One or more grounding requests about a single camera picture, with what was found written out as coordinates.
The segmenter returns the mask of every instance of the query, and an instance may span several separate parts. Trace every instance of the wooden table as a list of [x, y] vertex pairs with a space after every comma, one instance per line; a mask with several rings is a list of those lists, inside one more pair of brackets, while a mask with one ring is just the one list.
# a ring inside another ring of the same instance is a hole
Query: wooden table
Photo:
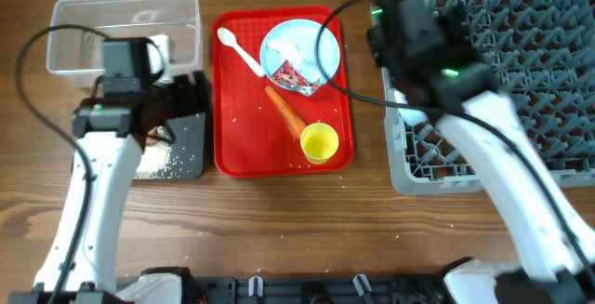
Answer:
[[[0, 0], [0, 301], [28, 290], [56, 233], [70, 179], [72, 150], [26, 112], [11, 68], [23, 43], [49, 24], [57, 0]], [[223, 12], [327, 5], [345, 0], [200, 0], [205, 39]], [[379, 74], [364, 42], [366, 6], [341, 16], [350, 86], [381, 98]], [[208, 62], [208, 42], [205, 64]], [[46, 43], [28, 58], [33, 101], [70, 130], [84, 96], [51, 77]], [[485, 193], [407, 197], [390, 185], [384, 109], [351, 103], [356, 153], [337, 173], [250, 180], [211, 168], [196, 181], [135, 182], [120, 231], [117, 274], [189, 266], [196, 276], [337, 277], [437, 271], [464, 256], [502, 261], [516, 254]], [[595, 224], [592, 189], [567, 194]]]

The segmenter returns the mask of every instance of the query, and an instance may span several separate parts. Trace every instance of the light blue plate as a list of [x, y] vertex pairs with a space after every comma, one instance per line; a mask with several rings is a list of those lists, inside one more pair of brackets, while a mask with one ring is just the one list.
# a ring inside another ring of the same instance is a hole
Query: light blue plate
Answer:
[[[284, 63], [281, 54], [270, 49], [267, 46], [267, 41], [289, 40], [297, 47], [304, 57], [301, 66], [296, 69], [297, 72], [304, 76], [309, 82], [314, 83], [320, 80], [324, 83], [324, 78], [321, 76], [320, 70], [316, 66], [316, 59], [314, 56], [316, 34], [318, 34], [320, 27], [321, 24], [313, 20], [288, 20], [275, 26], [267, 36], [265, 36], [264, 41], [260, 46], [260, 64], [262, 65], [262, 68], [264, 68], [264, 72], [267, 76], [272, 80], [272, 75]], [[330, 31], [328, 31], [328, 29], [324, 29], [323, 31], [318, 52], [320, 53], [324, 71], [327, 75], [333, 77], [337, 72], [338, 65], [341, 61], [341, 51], [338, 47], [337, 39]], [[277, 86], [288, 88], [277, 83], [275, 84]]]

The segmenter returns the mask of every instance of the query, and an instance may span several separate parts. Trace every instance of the white spoon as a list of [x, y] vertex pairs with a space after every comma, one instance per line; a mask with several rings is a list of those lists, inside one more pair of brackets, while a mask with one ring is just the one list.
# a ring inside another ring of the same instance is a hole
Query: white spoon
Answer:
[[230, 30], [226, 28], [218, 28], [217, 36], [219, 37], [219, 40], [223, 45], [232, 47], [235, 49], [236, 52], [238, 52], [240, 57], [242, 57], [245, 63], [248, 64], [248, 67], [252, 69], [252, 72], [254, 72], [259, 77], [263, 77], [265, 75], [262, 66], [260, 66], [260, 64], [256, 60], [250, 57], [250, 55], [246, 53], [244, 49], [238, 45], [237, 40], [235, 40], [235, 35]]

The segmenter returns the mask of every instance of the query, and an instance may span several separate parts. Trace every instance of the red candy wrapper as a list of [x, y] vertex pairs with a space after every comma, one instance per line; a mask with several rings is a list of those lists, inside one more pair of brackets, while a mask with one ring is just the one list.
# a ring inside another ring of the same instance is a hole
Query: red candy wrapper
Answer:
[[320, 87], [318, 83], [311, 83], [304, 76], [300, 75], [294, 67], [285, 61], [281, 67], [272, 75], [272, 80], [281, 87], [295, 90], [303, 95], [309, 96]]

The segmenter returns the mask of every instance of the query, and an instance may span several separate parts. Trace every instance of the wood grain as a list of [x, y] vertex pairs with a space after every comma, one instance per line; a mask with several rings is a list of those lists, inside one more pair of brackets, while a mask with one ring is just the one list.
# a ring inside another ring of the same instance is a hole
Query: wood grain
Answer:
[[[60, 219], [72, 150], [34, 121], [17, 101], [10, 73], [35, 31], [47, 26], [57, 0], [0, 0], [0, 302], [27, 290]], [[344, 0], [200, 0], [205, 39], [223, 12], [327, 5]], [[381, 98], [379, 74], [364, 43], [366, 6], [341, 16], [352, 89]], [[208, 57], [209, 44], [205, 45]], [[25, 68], [27, 89], [49, 117], [70, 129], [84, 92], [45, 68], [46, 44]], [[208, 58], [205, 58], [210, 71]], [[388, 275], [437, 271], [464, 256], [494, 261], [516, 254], [484, 193], [407, 197], [390, 185], [384, 109], [351, 104], [356, 153], [337, 173], [237, 180], [211, 168], [185, 182], [136, 182], [128, 195], [117, 272], [186, 265], [199, 276], [267, 277]], [[592, 189], [569, 190], [595, 224]]]

